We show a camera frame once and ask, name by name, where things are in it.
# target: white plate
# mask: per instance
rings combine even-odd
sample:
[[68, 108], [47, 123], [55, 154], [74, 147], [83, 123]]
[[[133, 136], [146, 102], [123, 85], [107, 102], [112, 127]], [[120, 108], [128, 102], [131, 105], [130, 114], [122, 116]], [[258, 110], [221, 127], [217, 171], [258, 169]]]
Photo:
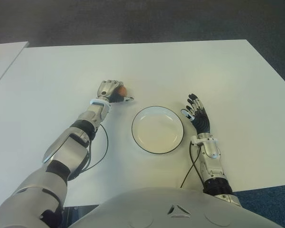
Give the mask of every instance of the white plate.
[[150, 153], [168, 153], [181, 143], [184, 128], [170, 109], [152, 106], [142, 109], [132, 123], [136, 143]]

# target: robotic hand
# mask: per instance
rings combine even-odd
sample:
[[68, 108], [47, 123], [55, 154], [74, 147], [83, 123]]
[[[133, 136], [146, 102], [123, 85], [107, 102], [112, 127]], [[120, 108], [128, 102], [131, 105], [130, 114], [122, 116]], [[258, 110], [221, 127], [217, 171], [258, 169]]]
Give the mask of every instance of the robotic hand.
[[197, 131], [197, 136], [192, 136], [190, 143], [199, 146], [200, 149], [199, 161], [204, 193], [240, 206], [224, 174], [217, 139], [210, 134], [210, 122], [202, 102], [194, 94], [190, 94], [187, 101], [191, 107], [187, 105], [187, 109], [182, 109], [181, 113], [191, 121]]
[[76, 178], [89, 159], [95, 137], [112, 102], [131, 101], [122, 82], [103, 81], [88, 109], [48, 148], [43, 166], [29, 175], [0, 206], [0, 228], [56, 228], [62, 221], [67, 181]]

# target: plate rim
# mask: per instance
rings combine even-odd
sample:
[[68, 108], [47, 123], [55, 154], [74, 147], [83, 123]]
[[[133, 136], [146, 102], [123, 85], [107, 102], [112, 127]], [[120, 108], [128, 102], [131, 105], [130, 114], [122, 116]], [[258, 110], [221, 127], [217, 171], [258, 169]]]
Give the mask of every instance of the plate rim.
[[147, 109], [147, 108], [152, 108], [152, 107], [165, 108], [165, 109], [168, 109], [169, 111], [173, 112], [171, 109], [166, 108], [166, 107], [163, 107], [163, 106], [159, 106], [159, 105], [153, 105], [153, 106], [148, 106], [148, 107], [143, 108], [142, 110], [140, 110], [140, 111], [135, 115], [135, 117], [134, 117], [133, 120], [132, 120], [132, 125], [131, 125], [132, 137], [133, 137], [135, 143], [136, 143], [140, 148], [142, 148], [144, 151], [147, 151], [147, 152], [152, 153], [152, 154], [166, 154], [166, 153], [170, 153], [170, 152], [174, 151], [176, 148], [178, 148], [178, 146], [181, 144], [181, 142], [182, 142], [182, 140], [183, 140], [183, 138], [184, 138], [184, 134], [185, 134], [184, 125], [183, 125], [183, 123], [182, 123], [180, 117], [179, 117], [175, 112], [173, 112], [173, 113], [174, 113], [174, 114], [177, 116], [177, 118], [180, 120], [180, 123], [181, 123], [181, 126], [182, 126], [182, 137], [181, 137], [180, 143], [179, 143], [177, 146], [175, 146], [172, 150], [170, 150], [170, 151], [168, 151], [168, 152], [165, 152], [165, 153], [154, 153], [154, 152], [148, 151], [148, 150], [144, 149], [143, 147], [141, 147], [141, 146], [138, 144], [138, 142], [135, 140], [135, 137], [134, 137], [134, 135], [133, 135], [133, 123], [134, 123], [134, 120], [135, 120], [135, 118], [137, 117], [137, 115], [138, 115], [141, 111], [143, 111], [143, 110], [145, 110], [145, 109]]

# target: black cable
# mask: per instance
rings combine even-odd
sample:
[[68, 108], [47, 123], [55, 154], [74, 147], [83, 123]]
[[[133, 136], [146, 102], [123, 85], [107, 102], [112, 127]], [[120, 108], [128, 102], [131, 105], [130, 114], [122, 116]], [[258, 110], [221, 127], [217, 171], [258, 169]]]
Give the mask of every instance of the black cable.
[[88, 161], [88, 165], [87, 165], [84, 169], [82, 169], [81, 173], [83, 173], [83, 172], [85, 172], [85, 171], [87, 171], [87, 170], [89, 170], [89, 169], [95, 167], [99, 162], [101, 162], [101, 161], [105, 158], [106, 153], [108, 152], [108, 148], [109, 148], [108, 133], [106, 132], [105, 128], [104, 128], [102, 125], [100, 125], [100, 126], [103, 128], [103, 130], [104, 130], [104, 132], [105, 132], [105, 135], [106, 135], [106, 150], [105, 150], [105, 153], [104, 153], [104, 155], [102, 156], [102, 158], [101, 158], [97, 163], [95, 163], [95, 164], [92, 165], [91, 167], [88, 167], [88, 166], [90, 165], [90, 162], [91, 162], [91, 141], [90, 141], [90, 144], [89, 144], [89, 161]]
[[186, 174], [184, 180], [182, 181], [180, 188], [182, 188], [182, 186], [184, 185], [185, 180], [186, 180], [186, 178], [188, 177], [188, 175], [189, 175], [189, 173], [190, 173], [190, 171], [192, 170], [193, 167], [195, 168], [196, 172], [197, 172], [198, 175], [199, 175], [199, 178], [201, 179], [200, 173], [198, 172], [198, 170], [197, 170], [197, 168], [196, 168], [196, 166], [195, 166], [195, 163], [196, 163], [196, 161], [198, 160], [199, 155], [200, 155], [200, 146], [199, 146], [198, 156], [197, 156], [196, 159], [193, 161], [192, 154], [191, 154], [191, 145], [192, 145], [192, 143], [190, 142], [190, 144], [189, 144], [189, 153], [190, 153], [190, 159], [191, 159], [191, 161], [192, 161], [192, 165], [191, 165], [190, 169], [188, 170], [188, 172], [187, 172], [187, 174]]
[[201, 177], [201, 175], [200, 175], [200, 172], [199, 172], [198, 169], [196, 168], [195, 162], [193, 162], [193, 158], [192, 158], [192, 154], [191, 154], [191, 145], [192, 145], [192, 143], [190, 142], [190, 145], [189, 145], [190, 159], [191, 159], [191, 161], [192, 161], [192, 163], [193, 163], [193, 167], [194, 167], [196, 173], [197, 173], [198, 176], [199, 176], [199, 179], [200, 179], [201, 184], [204, 186], [204, 181], [203, 181], [203, 179], [202, 179], [202, 177]]

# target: robot finger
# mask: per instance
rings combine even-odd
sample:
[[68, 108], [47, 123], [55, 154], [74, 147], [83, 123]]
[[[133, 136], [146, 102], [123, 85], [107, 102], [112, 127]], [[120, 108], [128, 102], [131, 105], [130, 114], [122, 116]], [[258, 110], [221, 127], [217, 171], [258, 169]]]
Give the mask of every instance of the robot finger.
[[192, 106], [192, 109], [193, 109], [194, 113], [196, 113], [196, 112], [197, 112], [197, 107], [196, 107], [196, 105], [194, 104], [194, 102], [191, 101], [190, 99], [187, 99], [187, 101], [188, 101], [188, 103]]
[[191, 115], [186, 109], [182, 109], [180, 112], [185, 115], [190, 121], [193, 121], [195, 118], [195, 116]]
[[193, 113], [193, 109], [190, 108], [190, 106], [187, 105], [186, 108], [187, 108], [191, 113]]
[[194, 100], [193, 103], [195, 104], [195, 106], [196, 106], [198, 109], [200, 109], [200, 105], [199, 105], [199, 103], [197, 102], [197, 100]]
[[194, 101], [195, 99], [197, 99], [198, 97], [194, 94], [189, 94], [189, 98]]
[[134, 98], [131, 97], [131, 96], [124, 96], [123, 98], [124, 98], [123, 101], [132, 101], [132, 100], [134, 100]]
[[199, 104], [199, 107], [200, 107], [201, 109], [204, 108], [203, 103], [202, 103], [199, 99], [196, 99], [196, 102]]

